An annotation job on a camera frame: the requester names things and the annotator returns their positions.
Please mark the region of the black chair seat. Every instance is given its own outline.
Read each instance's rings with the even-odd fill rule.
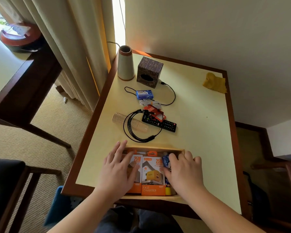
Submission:
[[[0,219],[24,169],[23,161],[0,159]]]

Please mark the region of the yellow cap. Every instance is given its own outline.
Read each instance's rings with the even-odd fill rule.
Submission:
[[[170,187],[165,187],[165,194],[166,195],[171,195],[171,189],[170,189]]]

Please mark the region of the white cable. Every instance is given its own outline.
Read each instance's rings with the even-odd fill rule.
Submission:
[[[140,100],[139,103],[142,106],[146,106],[146,105],[153,105],[155,108],[160,109],[161,108],[161,104],[158,101],[151,101],[151,100]]]

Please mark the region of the curtain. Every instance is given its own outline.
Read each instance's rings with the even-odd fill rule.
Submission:
[[[15,23],[39,26],[62,66],[58,82],[93,111],[115,57],[115,47],[107,45],[107,39],[114,41],[112,0],[0,0],[0,5]]]

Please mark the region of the jeans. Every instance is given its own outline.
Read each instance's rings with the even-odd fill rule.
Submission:
[[[170,215],[142,210],[138,211],[139,226],[132,231],[133,213],[124,206],[111,208],[102,218],[95,233],[139,233],[139,232],[174,232],[183,233],[176,220]]]

